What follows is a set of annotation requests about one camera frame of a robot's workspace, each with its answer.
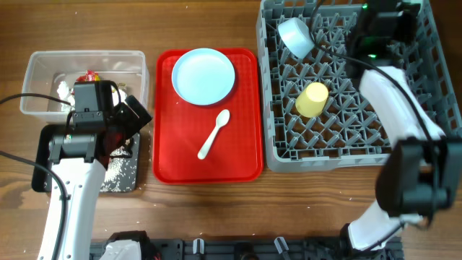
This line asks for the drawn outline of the white rice grains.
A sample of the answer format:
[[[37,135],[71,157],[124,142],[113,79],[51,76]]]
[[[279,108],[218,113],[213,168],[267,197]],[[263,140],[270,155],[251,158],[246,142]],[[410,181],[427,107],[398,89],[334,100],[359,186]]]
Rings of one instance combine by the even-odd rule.
[[[128,193],[136,189],[139,169],[139,145],[131,148],[131,158],[112,158],[100,191],[102,193]]]

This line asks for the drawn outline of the red candy wrapper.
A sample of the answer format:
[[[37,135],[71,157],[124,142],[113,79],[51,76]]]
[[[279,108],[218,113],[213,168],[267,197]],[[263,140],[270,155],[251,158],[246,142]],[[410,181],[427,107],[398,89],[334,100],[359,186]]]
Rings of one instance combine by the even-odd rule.
[[[100,81],[101,78],[99,74],[92,70],[87,70],[85,75],[80,76],[76,79],[76,82],[95,82]]]

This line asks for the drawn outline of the light blue small bowl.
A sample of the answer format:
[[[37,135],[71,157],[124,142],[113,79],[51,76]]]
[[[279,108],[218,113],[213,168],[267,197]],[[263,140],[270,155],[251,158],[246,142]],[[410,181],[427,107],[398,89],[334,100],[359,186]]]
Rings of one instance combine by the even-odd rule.
[[[305,58],[315,47],[308,26],[299,18],[288,19],[277,30],[283,44],[299,59]]]

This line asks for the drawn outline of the light blue large plate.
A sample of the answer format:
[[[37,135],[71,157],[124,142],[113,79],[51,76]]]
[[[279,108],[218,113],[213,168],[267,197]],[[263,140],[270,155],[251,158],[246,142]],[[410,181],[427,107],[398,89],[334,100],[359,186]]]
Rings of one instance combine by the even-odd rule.
[[[235,78],[235,68],[226,55],[211,48],[197,48],[175,62],[171,82],[181,99],[205,106],[225,99],[234,87]]]

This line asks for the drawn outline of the yellow plastic cup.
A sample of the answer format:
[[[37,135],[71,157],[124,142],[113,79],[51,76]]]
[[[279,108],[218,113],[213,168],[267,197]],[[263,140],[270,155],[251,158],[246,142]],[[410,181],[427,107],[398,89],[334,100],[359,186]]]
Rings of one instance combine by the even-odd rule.
[[[307,118],[319,116],[323,112],[328,96],[328,88],[324,84],[320,82],[307,84],[296,99],[297,112]]]

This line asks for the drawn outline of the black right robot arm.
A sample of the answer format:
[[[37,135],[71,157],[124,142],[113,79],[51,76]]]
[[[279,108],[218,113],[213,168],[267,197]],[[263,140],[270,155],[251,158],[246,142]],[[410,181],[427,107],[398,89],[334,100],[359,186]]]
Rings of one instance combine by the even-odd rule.
[[[393,41],[410,44],[421,5],[367,1],[346,40],[346,74],[375,110],[392,151],[375,186],[375,201],[345,226],[352,254],[377,251],[407,225],[453,206],[461,174],[461,138],[446,136],[406,81]]]

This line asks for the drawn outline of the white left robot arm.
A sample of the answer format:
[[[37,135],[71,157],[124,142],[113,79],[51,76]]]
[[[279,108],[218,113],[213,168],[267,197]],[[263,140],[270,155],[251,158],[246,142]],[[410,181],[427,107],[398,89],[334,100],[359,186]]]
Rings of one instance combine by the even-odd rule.
[[[101,112],[105,122],[95,116]],[[95,208],[112,153],[152,120],[132,95],[110,110],[85,109],[74,123],[41,133],[35,175],[48,175],[51,193],[39,259],[87,259]]]

